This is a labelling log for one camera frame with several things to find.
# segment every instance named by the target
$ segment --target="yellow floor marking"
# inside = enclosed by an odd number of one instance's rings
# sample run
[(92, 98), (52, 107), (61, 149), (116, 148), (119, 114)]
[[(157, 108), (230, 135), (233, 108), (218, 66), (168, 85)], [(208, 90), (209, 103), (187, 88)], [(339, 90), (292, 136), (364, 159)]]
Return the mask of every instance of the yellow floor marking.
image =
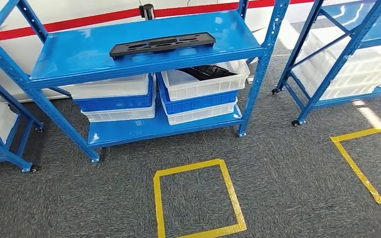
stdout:
[(381, 195), (379, 195), (378, 191), (376, 191), (375, 187), (370, 183), (370, 181), (367, 179), (367, 177), (361, 172), (359, 167), (356, 165), (354, 160), (351, 158), (351, 156), (347, 153), (345, 148), (341, 145), (341, 141), (344, 140), (351, 140), (359, 137), (363, 137), (366, 135), (373, 135), (376, 133), (381, 132), (381, 128), (371, 128), (366, 130), (361, 130), (345, 135), (340, 136), (330, 136), (332, 142), (335, 144), (336, 148), (339, 150), (342, 156), (344, 156), (347, 163), (350, 165), (350, 167), (353, 169), (353, 171), (356, 173), (357, 177), (359, 177), (360, 181), (364, 184), (364, 186), (369, 190), (369, 192), (372, 194), (373, 198), (376, 200), (377, 203), (381, 203)]
[(155, 213), (157, 218), (157, 231), (159, 238), (165, 238), (165, 228), (164, 228), (164, 216), (163, 216), (163, 205), (161, 202), (161, 186), (160, 186), (160, 177), (166, 175), (172, 175), (180, 172), (185, 172), (189, 170), (201, 169), (209, 166), (219, 165), (221, 169), (221, 173), (223, 174), (224, 181), (226, 183), (227, 191), (230, 195), (231, 203), (233, 205), (234, 213), (236, 214), (237, 224), (221, 227), (209, 231), (199, 232), (191, 235), (182, 236), (181, 238), (213, 238), (213, 237), (221, 237), (237, 232), (241, 232), (247, 229), (246, 222), (243, 217), (242, 210), (239, 205), (239, 201), (237, 200), (236, 193), (233, 188), (233, 184), (230, 179), (229, 172), (226, 167), (226, 163), (224, 160), (214, 159), (209, 161), (204, 161), (200, 163), (194, 163), (190, 165), (184, 165), (179, 167), (174, 167), (166, 170), (159, 170), (155, 173), (154, 176), (154, 197), (155, 197)]

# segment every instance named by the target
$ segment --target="shelf upright post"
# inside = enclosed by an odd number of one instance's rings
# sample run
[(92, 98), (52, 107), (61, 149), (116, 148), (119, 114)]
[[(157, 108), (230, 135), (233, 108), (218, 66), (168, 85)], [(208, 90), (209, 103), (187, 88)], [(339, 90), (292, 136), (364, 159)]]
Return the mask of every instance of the shelf upright post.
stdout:
[(88, 147), (84, 138), (43, 95), (42, 90), (29, 86), (30, 76), (22, 71), (1, 46), (0, 68), (91, 158), (92, 162), (99, 161), (99, 155)]
[(33, 28), (37, 36), (44, 43), (47, 38), (47, 31), (43, 24), (40, 22), (39, 18), (33, 12), (30, 5), (26, 0), (20, 0), (17, 4), (18, 9), (24, 15), (25, 19), (28, 21), (30, 26)]
[(294, 47), (294, 50), (291, 52), (291, 55), (288, 58), (287, 64), (285, 65), (284, 71), (281, 75), (281, 78), (278, 81), (277, 87), (275, 90), (272, 90), (273, 91), (272, 93), (274, 93), (274, 91), (275, 92), (282, 91), (284, 87), (284, 82), (287, 82), (288, 77), (290, 76), (291, 66), (293, 66), (294, 63), (296, 62), (296, 58), (299, 55), (300, 50), (302, 49), (303, 43), (305, 42), (308, 36), (308, 33), (311, 27), (313, 26), (313, 23), (316, 20), (316, 16), (318, 15), (320, 11), (320, 7), (322, 6), (323, 1), (324, 0), (316, 0), (313, 3), (312, 10), (310, 11), (308, 18), (306, 19), (306, 22), (303, 26), (299, 39), (297, 40), (297, 43)]
[(238, 135), (240, 137), (246, 136), (246, 127), (248, 126), (249, 119), (251, 118), (257, 96), (259, 94), (260, 86), (266, 74), (269, 61), (271, 59), (272, 51), (274, 50), (275, 42), (277, 41), (278, 32), (281, 27), (281, 22), (287, 11), (289, 0), (275, 0), (274, 10), (272, 11), (271, 20), (269, 22), (266, 37), (262, 43), (265, 51), (262, 56), (259, 56), (257, 63), (254, 81), (249, 91), (248, 99), (246, 102), (245, 111), (243, 113), (243, 123), (239, 127)]
[(381, 0), (378, 0), (373, 5), (372, 9), (370, 9), (366, 18), (363, 22), (358, 25), (353, 33), (351, 34), (351, 40), (342, 51), (341, 55), (336, 60), (335, 64), (332, 66), (331, 70), (326, 75), (323, 82), (319, 85), (316, 92), (309, 99), (308, 103), (303, 107), (299, 116), (297, 117), (297, 121), (293, 121), (293, 125), (300, 125), (306, 122), (307, 115), (314, 109), (315, 104), (319, 101), (320, 97), (324, 94), (331, 81), (336, 77), (336, 75), (340, 72), (341, 68), (347, 62), (348, 58), (354, 54), (354, 52), (358, 49), (361, 44), (362, 39), (368, 33), (370, 28), (376, 22), (378, 17), (381, 15)]
[(240, 0), (239, 1), (239, 8), (237, 11), (240, 13), (240, 16), (243, 18), (243, 20), (246, 18), (246, 11), (248, 10), (249, 6), (249, 0)]

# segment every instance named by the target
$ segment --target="blue metal shelf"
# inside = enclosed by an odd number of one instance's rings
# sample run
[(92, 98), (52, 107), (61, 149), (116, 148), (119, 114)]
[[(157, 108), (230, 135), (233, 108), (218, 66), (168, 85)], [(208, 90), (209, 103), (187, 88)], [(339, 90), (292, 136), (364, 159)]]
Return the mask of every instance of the blue metal shelf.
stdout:
[[(272, 90), (272, 94), (276, 94), (283, 90), (285, 87), (299, 106), (301, 112), (297, 119), (292, 121), (294, 126), (298, 124), (304, 124), (306, 122), (306, 117), (313, 109), (339, 105), (359, 99), (381, 96), (381, 88), (377, 87), (374, 92), (370, 94), (320, 100), (320, 97), (327, 90), (331, 81), (336, 77), (341, 68), (347, 62), (348, 58), (353, 55), (357, 49), (381, 45), (381, 0), (362, 0), (322, 7), (323, 1), (324, 0), (315, 0), (312, 10), (309, 13), (305, 25), (303, 26), (296, 46), (294, 47), (294, 50), (289, 57), (281, 78), (278, 81), (276, 88)], [(335, 25), (341, 28), (345, 34), (296, 63), (296, 58), (302, 49), (303, 43), (305, 42), (311, 27), (316, 21), (317, 16), (320, 14), (326, 16)], [(328, 74), (323, 79), (316, 92), (312, 96), (308, 95), (300, 80), (292, 72), (292, 69), (299, 64), (302, 64), (304, 61), (317, 55), (318, 53), (326, 50), (332, 45), (338, 43), (345, 37), (350, 37), (349, 43), (344, 48), (335, 64), (329, 70)], [(294, 79), (297, 86), (301, 89), (304, 96), (307, 98), (308, 102), (306, 104), (300, 100), (299, 96), (294, 92), (290, 84), (287, 82), (289, 77)]]
[[(149, 138), (236, 124), (240, 125), (238, 135), (245, 136), (289, 4), (289, 0), (275, 0), (265, 40), (259, 45), (244, 21), (249, 0), (240, 0), (238, 10), (57, 33), (47, 33), (26, 0), (11, 0), (9, 7), (14, 7), (15, 2), (44, 46), (31, 75), (27, 75), (1, 46), (0, 68), (92, 162), (99, 161), (95, 148)], [(6, 16), (7, 10), (3, 11), (3, 14), (0, 14), (2, 18)], [(212, 47), (195, 46), (166, 52), (128, 55), (116, 61), (109, 57), (109, 50), (115, 44), (200, 32), (208, 32), (214, 36), (216, 43)], [(243, 114), (240, 114), (236, 107), (233, 114), (170, 126), (158, 99), (154, 119), (91, 123), (88, 142), (41, 91), (43, 88), (61, 91), (55, 87), (256, 57), (258, 64)]]
[[(128, 55), (116, 60), (109, 57), (115, 44), (197, 32), (214, 36), (214, 46)], [(237, 11), (64, 31), (48, 35), (30, 83), (46, 88), (240, 60), (263, 52)]]
[(120, 120), (90, 123), (88, 144), (92, 148), (130, 143), (139, 140), (176, 135), (242, 123), (239, 107), (234, 112), (213, 118), (169, 125), (160, 95), (155, 100), (155, 117), (141, 120)]
[[(328, 5), (323, 6), (320, 13), (343, 31), (348, 32), (363, 22), (374, 4), (373, 0), (362, 0)], [(381, 15), (363, 38), (360, 48), (379, 45), (381, 45)]]

